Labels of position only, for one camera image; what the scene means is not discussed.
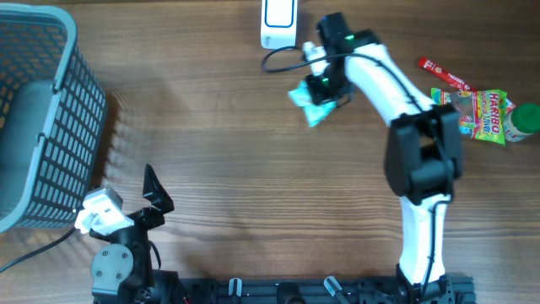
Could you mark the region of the mint green snack packet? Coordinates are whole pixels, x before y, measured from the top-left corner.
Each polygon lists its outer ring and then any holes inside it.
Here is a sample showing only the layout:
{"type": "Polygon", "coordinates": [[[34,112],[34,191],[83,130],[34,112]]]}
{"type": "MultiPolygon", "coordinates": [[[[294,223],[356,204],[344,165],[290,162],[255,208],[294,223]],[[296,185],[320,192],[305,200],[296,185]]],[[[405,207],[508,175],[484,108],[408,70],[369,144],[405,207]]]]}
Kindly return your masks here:
{"type": "Polygon", "coordinates": [[[300,81],[294,90],[288,92],[288,96],[296,106],[303,110],[305,119],[310,128],[314,128],[320,122],[324,121],[337,107],[337,102],[335,100],[316,105],[311,98],[305,81],[300,81]]]}

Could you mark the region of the red Nescafe stick packet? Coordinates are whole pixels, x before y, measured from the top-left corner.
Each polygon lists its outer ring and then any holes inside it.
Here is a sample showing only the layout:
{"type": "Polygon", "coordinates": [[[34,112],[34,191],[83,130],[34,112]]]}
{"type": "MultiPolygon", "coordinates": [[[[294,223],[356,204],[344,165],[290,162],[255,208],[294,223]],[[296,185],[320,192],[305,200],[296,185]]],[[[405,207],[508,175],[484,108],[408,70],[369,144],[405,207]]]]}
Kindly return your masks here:
{"type": "Polygon", "coordinates": [[[463,90],[463,91],[474,91],[475,88],[473,88],[470,84],[466,83],[463,79],[457,77],[456,75],[450,73],[445,68],[441,67],[441,65],[429,60],[426,57],[421,57],[418,60],[418,66],[427,72],[433,74],[438,79],[443,80],[445,83],[450,85],[451,87],[463,90]]]}

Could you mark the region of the Haribo gummy worms bag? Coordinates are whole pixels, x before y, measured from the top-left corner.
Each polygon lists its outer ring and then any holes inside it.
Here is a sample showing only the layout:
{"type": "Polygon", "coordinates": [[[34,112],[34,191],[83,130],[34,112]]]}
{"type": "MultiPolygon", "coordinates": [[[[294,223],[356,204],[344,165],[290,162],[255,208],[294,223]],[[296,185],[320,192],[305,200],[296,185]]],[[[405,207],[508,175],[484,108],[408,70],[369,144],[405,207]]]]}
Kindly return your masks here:
{"type": "Polygon", "coordinates": [[[437,88],[430,91],[437,105],[452,104],[459,112],[459,130],[463,136],[505,145],[502,119],[506,114],[503,90],[454,91],[437,88]]]}

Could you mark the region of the green lid jar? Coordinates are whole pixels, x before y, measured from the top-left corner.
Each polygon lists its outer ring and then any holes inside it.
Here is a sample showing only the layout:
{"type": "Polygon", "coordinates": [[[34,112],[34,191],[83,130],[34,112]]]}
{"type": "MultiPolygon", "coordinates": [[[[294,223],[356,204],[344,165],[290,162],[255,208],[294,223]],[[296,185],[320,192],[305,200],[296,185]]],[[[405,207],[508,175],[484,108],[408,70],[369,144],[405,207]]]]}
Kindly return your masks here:
{"type": "Polygon", "coordinates": [[[505,140],[518,142],[539,131],[539,105],[527,103],[505,115],[505,140]]]}

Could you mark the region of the small red carton box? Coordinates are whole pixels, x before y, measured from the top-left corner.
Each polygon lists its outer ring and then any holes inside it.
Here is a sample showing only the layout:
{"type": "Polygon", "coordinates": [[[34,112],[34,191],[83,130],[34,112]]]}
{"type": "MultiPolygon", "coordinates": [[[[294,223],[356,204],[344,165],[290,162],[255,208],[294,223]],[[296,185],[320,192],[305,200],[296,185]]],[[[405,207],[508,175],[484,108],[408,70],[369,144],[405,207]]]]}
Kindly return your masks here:
{"type": "Polygon", "coordinates": [[[505,99],[505,114],[510,114],[515,108],[516,108],[516,105],[512,103],[508,98],[506,98],[505,99]]]}

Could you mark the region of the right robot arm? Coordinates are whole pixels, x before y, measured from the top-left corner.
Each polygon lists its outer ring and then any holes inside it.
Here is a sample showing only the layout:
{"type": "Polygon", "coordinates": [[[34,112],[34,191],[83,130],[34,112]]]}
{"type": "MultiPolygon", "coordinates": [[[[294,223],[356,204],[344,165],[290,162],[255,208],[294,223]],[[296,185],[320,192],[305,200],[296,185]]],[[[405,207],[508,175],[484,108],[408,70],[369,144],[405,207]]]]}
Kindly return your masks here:
{"type": "Polygon", "coordinates": [[[359,88],[388,127],[384,172],[402,210],[402,253],[395,303],[456,303],[460,296],[442,261],[444,221],[462,174],[459,115],[438,106],[392,61],[371,30],[353,32],[341,13],[316,26],[321,49],[304,48],[305,77],[316,106],[359,88]]]}

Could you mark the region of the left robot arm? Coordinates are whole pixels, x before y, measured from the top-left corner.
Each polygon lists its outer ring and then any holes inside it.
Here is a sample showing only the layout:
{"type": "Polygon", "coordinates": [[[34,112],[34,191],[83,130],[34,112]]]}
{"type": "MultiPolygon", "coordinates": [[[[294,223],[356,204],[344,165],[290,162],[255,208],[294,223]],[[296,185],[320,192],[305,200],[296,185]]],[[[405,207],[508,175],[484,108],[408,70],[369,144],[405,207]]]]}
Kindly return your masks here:
{"type": "Polygon", "coordinates": [[[175,209],[151,165],[144,169],[143,198],[151,205],[127,216],[133,225],[107,236],[92,231],[92,237],[108,243],[94,257],[90,272],[95,304],[172,303],[179,284],[176,272],[154,269],[151,254],[160,259],[148,231],[165,223],[165,214],[175,209]]]}

